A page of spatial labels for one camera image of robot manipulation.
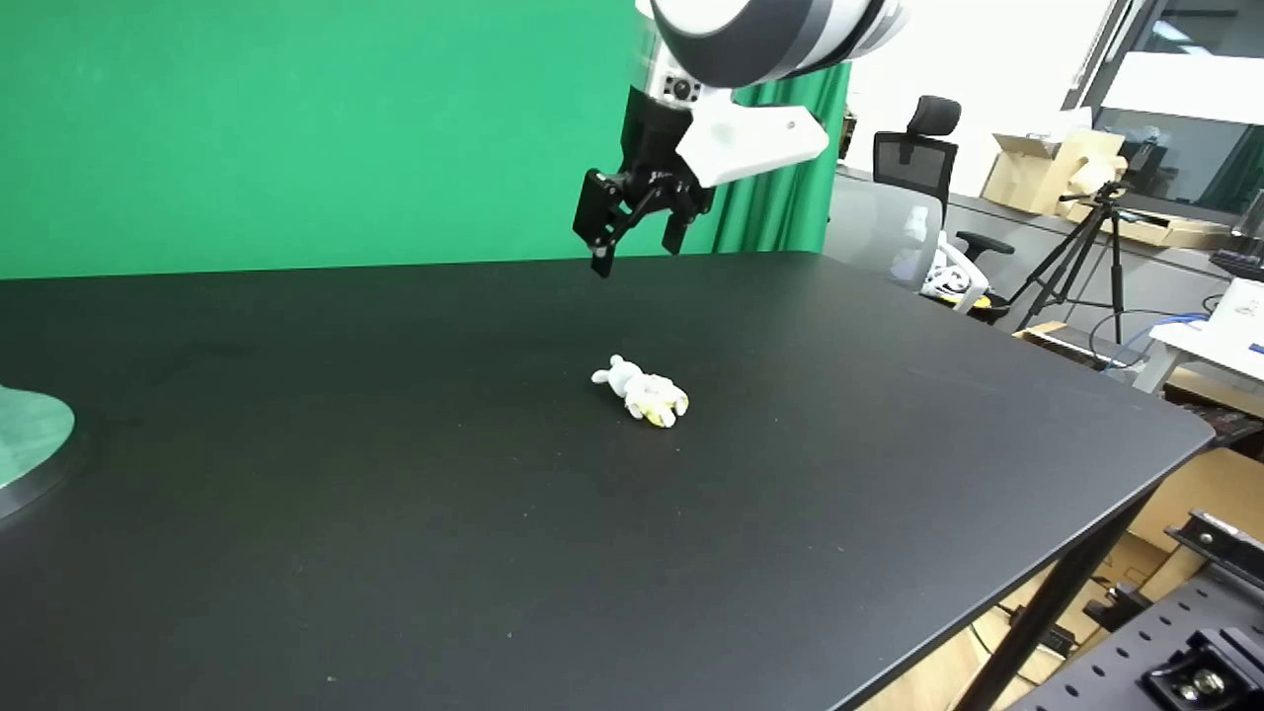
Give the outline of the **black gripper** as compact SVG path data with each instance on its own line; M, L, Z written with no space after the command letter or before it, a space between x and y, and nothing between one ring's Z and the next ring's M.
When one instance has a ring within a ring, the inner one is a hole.
M587 170L579 178L579 198L572 213L572 233L587 245L587 267L596 277L610 274L616 245L626 233L626 198L645 198L651 184L666 191L662 248L680 253L692 223L712 208L713 195L683 178L683 157L675 153L692 113L654 104L639 87L626 92L621 128L621 174Z

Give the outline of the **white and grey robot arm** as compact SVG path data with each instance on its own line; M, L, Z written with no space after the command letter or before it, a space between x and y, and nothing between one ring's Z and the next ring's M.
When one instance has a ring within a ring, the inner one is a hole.
M635 0L635 19L621 166L587 170L572 213L596 277L649 213L666 213L660 245L680 253L717 184L816 157L828 136L807 107L745 107L738 92L862 61L908 12L903 0Z

